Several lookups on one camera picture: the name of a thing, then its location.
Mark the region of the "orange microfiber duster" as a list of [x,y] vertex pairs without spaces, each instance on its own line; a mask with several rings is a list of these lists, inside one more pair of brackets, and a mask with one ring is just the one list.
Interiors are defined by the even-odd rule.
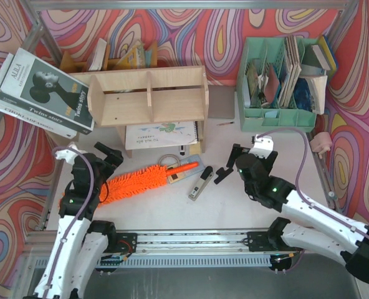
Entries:
[[[194,162],[169,169],[167,166],[156,164],[114,177],[102,186],[99,196],[100,203],[97,207],[162,187],[168,183],[168,176],[185,172],[197,166],[198,163]],[[84,203],[89,202],[90,195],[91,190],[89,190]]]

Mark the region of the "small stapler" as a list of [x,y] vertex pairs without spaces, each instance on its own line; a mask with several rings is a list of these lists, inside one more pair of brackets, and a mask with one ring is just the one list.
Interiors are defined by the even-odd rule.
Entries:
[[197,200],[199,195],[202,193],[204,188],[207,186],[207,184],[210,182],[214,175],[213,167],[207,166],[203,173],[200,175],[199,179],[197,180],[196,184],[194,185],[193,189],[188,195],[188,198],[192,201]]

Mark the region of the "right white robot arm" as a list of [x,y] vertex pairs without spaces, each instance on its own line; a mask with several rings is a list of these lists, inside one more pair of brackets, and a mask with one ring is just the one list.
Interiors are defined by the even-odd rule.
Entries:
[[253,201],[282,214],[268,230],[275,249],[284,246],[314,251],[340,264],[369,284],[369,224],[345,217],[270,171],[277,152],[258,156],[256,148],[233,144],[228,165],[236,166],[244,191]]

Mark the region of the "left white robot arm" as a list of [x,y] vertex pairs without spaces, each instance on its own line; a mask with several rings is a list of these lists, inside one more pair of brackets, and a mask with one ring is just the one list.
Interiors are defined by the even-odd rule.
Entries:
[[102,187],[123,163],[121,151],[97,142],[100,159],[74,143],[54,149],[56,159],[72,165],[73,180],[59,205],[58,230],[44,273],[31,298],[83,298],[89,278],[102,254],[117,245],[115,224],[95,221]]

